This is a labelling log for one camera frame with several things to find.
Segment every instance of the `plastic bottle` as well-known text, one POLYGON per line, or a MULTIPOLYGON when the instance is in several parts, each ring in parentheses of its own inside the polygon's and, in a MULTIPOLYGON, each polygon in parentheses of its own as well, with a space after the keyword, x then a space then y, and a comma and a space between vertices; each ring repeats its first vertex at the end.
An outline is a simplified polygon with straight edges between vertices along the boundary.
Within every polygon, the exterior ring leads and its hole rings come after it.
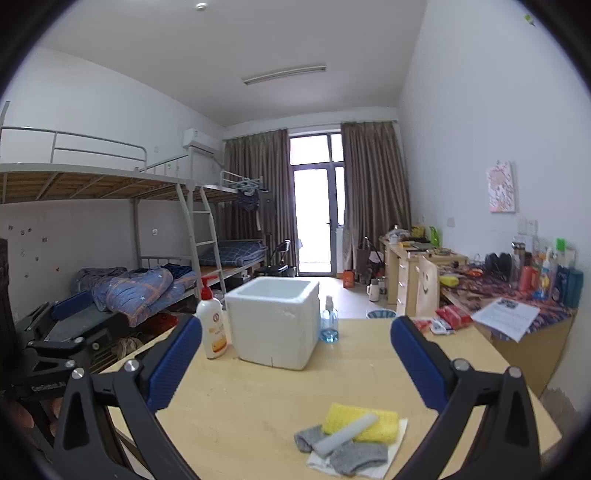
POLYGON ((521 278, 521 270, 523 269, 523 262, 521 257, 521 244, 513 242, 513 255, 511 256, 511 275, 509 276, 509 283, 511 287, 517 289, 519 287, 519 279, 521 278))
POLYGON ((540 300, 547 300, 548 295, 550 294, 550 283, 552 279, 550 278, 550 269, 551 269, 551 262, 550 258, 552 257, 552 249, 548 248, 546 251, 546 258, 542 263, 542 270, 540 271, 540 280, 538 282, 538 289, 535 291, 534 297, 540 300))
POLYGON ((326 308, 320 312, 320 339, 327 343, 339 341, 339 314, 331 295, 326 296, 326 308))
POLYGON ((201 320, 205 356, 217 358, 223 355, 228 346, 228 340, 223 328, 222 304, 218 299, 213 298, 213 292, 207 285, 201 289, 201 301, 197 305, 195 316, 201 320))

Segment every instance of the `wooden bed slats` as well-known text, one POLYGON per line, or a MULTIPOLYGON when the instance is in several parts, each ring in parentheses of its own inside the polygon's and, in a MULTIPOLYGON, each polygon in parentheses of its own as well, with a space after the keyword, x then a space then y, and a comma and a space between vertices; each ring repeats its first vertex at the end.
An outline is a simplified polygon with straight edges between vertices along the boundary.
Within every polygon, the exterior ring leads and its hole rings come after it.
MULTIPOLYGON (((73 171, 8 171, 0 174, 2 203, 68 199, 138 199, 177 200, 176 180, 139 179, 73 171)), ((236 191, 205 186, 208 201, 231 202, 236 191)), ((187 195, 185 185, 183 194, 187 195)), ((194 201, 201 203, 199 186, 194 201)))

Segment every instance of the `metal screw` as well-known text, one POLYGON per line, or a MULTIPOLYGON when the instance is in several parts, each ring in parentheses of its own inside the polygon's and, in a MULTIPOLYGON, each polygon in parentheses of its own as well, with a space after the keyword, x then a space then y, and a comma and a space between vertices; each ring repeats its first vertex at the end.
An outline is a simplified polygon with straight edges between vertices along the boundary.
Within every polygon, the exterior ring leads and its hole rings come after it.
POLYGON ((127 360, 123 368, 126 372, 135 372, 139 368, 139 362, 135 358, 127 360))
POLYGON ((509 367, 508 371, 513 378, 521 378, 521 369, 519 367, 509 367))
POLYGON ((72 370, 72 378, 74 380, 79 380, 82 377, 84 377, 84 369, 81 367, 75 368, 74 370, 72 370))
POLYGON ((460 372, 467 372, 470 370, 470 363, 468 363, 468 360, 463 358, 456 358, 453 361, 453 368, 459 370, 460 372))

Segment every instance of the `blue checkered blanket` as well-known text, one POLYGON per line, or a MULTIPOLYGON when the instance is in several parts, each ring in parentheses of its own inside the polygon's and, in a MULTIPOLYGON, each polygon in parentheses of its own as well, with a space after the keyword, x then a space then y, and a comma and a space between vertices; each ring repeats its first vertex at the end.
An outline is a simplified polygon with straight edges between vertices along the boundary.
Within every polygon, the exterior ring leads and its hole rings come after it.
MULTIPOLYGON (((262 241, 234 240, 218 243, 220 262, 223 267, 243 267, 244 265, 262 260, 267 248, 262 241)), ((216 266, 216 258, 213 255, 213 247, 200 255, 201 265, 216 266)))

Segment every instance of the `bed ladder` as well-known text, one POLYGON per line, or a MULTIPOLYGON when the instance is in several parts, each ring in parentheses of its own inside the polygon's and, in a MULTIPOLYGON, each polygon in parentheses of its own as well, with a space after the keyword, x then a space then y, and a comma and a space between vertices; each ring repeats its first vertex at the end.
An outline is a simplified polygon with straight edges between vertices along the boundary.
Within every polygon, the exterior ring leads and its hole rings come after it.
POLYGON ((220 251, 217 246, 217 235, 216 235, 216 224, 213 218, 212 209, 209 206, 209 201, 207 200, 207 195, 205 194, 205 189, 203 187, 199 187, 199 193, 201 195, 201 201, 203 206, 205 207, 204 210, 193 210, 193 195, 195 192, 195 185, 189 184, 187 182, 187 199, 185 200, 183 196, 183 191, 181 189, 180 184, 177 183, 177 196, 178 200, 181 203, 181 208, 183 210, 183 215, 185 217, 185 223, 187 224, 187 231, 189 233, 189 244, 191 247, 191 260, 193 271, 197 274, 196 280, 196 297, 201 300, 201 289, 199 285, 203 284, 202 276, 201 276, 201 265, 199 264, 199 254, 197 253, 197 247, 201 247, 203 245, 213 245, 213 255, 216 258, 216 269, 211 272, 211 274, 217 274, 217 277, 220 282, 220 286, 222 288, 222 294, 224 298, 226 297, 226 284, 224 283, 223 279, 223 271, 222 271, 222 262, 220 260, 220 251), (195 240, 195 227, 194 227, 194 215, 207 215, 209 217, 209 232, 211 240, 205 240, 203 242, 197 242, 195 240))

